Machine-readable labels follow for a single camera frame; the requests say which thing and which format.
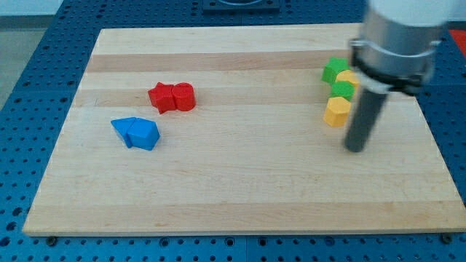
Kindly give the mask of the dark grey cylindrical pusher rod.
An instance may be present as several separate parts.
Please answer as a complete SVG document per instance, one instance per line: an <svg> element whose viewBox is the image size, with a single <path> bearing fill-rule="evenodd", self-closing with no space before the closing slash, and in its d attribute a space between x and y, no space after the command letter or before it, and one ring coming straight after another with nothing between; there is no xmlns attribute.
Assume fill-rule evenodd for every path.
<svg viewBox="0 0 466 262"><path fill-rule="evenodd" d="M347 150L361 152L365 148L387 97L387 93L379 94L366 88L362 89L344 137L344 146Z"/></svg>

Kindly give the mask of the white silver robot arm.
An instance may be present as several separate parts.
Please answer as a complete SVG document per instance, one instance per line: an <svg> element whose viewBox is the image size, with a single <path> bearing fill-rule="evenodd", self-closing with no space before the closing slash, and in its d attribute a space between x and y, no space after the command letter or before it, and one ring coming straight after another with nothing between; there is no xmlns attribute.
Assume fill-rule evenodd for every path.
<svg viewBox="0 0 466 262"><path fill-rule="evenodd" d="M368 0L349 43L360 95L344 146L361 152L392 92L417 95L433 76L435 53L457 0Z"/></svg>

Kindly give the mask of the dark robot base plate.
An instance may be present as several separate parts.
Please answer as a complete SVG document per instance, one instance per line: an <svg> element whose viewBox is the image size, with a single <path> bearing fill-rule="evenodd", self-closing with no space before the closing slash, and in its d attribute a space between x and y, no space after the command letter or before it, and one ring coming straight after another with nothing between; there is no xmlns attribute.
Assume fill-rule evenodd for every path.
<svg viewBox="0 0 466 262"><path fill-rule="evenodd" d="M202 0L203 12L277 11L281 0Z"/></svg>

